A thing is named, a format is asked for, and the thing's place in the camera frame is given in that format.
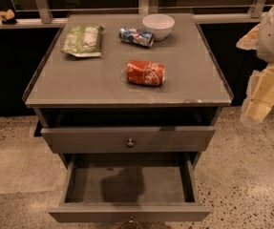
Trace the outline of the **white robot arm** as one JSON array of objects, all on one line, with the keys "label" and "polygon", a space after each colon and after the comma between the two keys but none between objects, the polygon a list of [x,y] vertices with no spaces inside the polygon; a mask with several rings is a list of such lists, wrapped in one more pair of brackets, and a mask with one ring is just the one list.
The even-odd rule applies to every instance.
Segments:
[{"label": "white robot arm", "polygon": [[242,104],[242,121],[262,122],[274,107],[274,5],[261,22],[236,44],[242,50],[255,50],[267,63],[249,77]]}]

